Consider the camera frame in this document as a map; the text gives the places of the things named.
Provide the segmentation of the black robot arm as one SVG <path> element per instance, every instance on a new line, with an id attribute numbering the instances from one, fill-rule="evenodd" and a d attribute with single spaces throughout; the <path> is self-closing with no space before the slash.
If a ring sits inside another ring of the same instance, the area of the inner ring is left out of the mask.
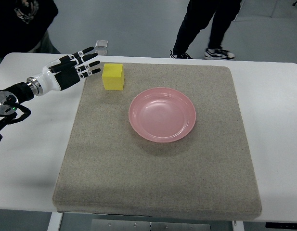
<path id="1" fill-rule="evenodd" d="M 41 84 L 33 77 L 28 78 L 27 82 L 20 82 L 0 90 L 0 131 L 7 125 L 22 122 L 28 118 L 31 110 L 22 103 L 32 100 L 35 95 L 42 92 Z"/>

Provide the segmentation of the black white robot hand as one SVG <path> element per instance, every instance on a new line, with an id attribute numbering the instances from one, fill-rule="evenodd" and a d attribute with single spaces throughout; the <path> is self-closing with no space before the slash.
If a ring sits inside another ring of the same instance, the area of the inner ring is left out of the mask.
<path id="1" fill-rule="evenodd" d="M 91 53 L 94 47 L 88 47 L 71 55 L 65 55 L 45 65 L 40 74 L 34 75 L 35 95 L 42 96 L 51 90 L 63 91 L 82 79 L 101 70 L 93 69 L 100 61 L 92 61 L 97 53 Z"/>

